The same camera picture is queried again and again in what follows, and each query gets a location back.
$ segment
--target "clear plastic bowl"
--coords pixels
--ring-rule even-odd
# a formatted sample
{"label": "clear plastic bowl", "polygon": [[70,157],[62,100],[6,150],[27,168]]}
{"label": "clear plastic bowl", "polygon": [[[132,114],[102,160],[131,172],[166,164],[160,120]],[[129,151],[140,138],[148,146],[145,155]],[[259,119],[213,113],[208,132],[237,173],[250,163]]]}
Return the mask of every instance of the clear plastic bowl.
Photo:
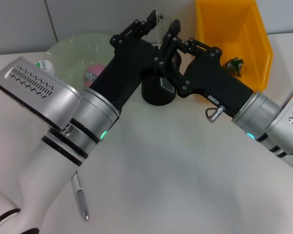
{"label": "clear plastic bowl", "polygon": [[84,72],[92,64],[107,66],[114,56],[109,40],[112,36],[102,33],[83,33],[59,41],[45,54],[52,62],[55,75],[74,87],[84,89]]}

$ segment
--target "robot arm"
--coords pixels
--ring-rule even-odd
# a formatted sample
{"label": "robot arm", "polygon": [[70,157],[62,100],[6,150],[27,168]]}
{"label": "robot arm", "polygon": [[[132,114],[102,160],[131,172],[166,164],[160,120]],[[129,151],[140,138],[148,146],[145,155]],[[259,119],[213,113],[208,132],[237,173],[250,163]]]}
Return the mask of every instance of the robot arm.
{"label": "robot arm", "polygon": [[222,51],[190,39],[178,48],[195,59],[181,75],[170,67],[170,81],[180,97],[200,94],[216,108],[206,111],[214,123],[226,113],[246,134],[260,142],[270,152],[287,162],[293,155],[293,91],[281,105],[277,105],[260,92],[253,91],[228,74],[220,65]]}
{"label": "robot arm", "polygon": [[[220,65],[220,48],[177,37],[175,20],[160,49],[141,39],[156,26],[135,20],[110,40],[115,56],[81,95],[40,68],[17,59],[0,72],[0,89],[47,122],[51,128],[19,174],[22,206],[0,196],[0,234],[38,234],[50,204],[76,169],[113,126],[122,106],[143,79],[168,77],[182,98],[200,94],[213,103],[210,122],[226,113],[232,121],[278,157],[293,154],[293,92],[279,107]],[[195,59],[184,75],[172,63],[177,49]]]}

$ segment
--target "yellow plastic bin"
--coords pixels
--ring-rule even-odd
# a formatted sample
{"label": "yellow plastic bin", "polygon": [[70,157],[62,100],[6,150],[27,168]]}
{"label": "yellow plastic bin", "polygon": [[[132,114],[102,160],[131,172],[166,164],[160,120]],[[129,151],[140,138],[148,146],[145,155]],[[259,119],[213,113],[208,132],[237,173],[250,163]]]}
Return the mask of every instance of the yellow plastic bin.
{"label": "yellow plastic bin", "polygon": [[254,91],[268,84],[273,52],[255,0],[196,0],[196,39],[219,47],[223,65],[243,59],[240,79]]}

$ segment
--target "pen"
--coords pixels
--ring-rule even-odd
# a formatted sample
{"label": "pen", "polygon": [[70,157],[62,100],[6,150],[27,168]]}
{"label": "pen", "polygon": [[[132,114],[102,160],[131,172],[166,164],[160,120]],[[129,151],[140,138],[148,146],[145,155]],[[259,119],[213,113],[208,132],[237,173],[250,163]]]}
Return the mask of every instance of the pen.
{"label": "pen", "polygon": [[79,203],[79,207],[82,211],[82,213],[84,214],[86,221],[89,220],[89,211],[88,211],[88,207],[87,207],[87,203],[86,203],[86,198],[84,196],[84,190],[82,188],[82,184],[80,182],[79,179],[79,175],[76,171],[76,173],[73,175],[72,177],[73,180],[73,187],[76,191],[76,195],[77,195],[77,201]]}

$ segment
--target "white table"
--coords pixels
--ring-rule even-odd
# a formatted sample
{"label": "white table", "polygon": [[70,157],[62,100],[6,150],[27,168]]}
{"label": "white table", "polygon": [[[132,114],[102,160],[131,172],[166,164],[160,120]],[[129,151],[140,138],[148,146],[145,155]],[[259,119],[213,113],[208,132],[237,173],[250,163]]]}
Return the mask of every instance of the white table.
{"label": "white table", "polygon": [[[293,34],[270,40],[264,93],[281,104],[293,88]],[[0,69],[18,56],[0,56]],[[22,56],[35,62],[43,53]],[[68,183],[41,234],[293,234],[293,169],[228,116],[209,123],[210,106],[195,96],[151,106],[137,90],[80,168],[90,221]],[[19,205],[16,172],[46,130],[0,92],[0,189]]]}

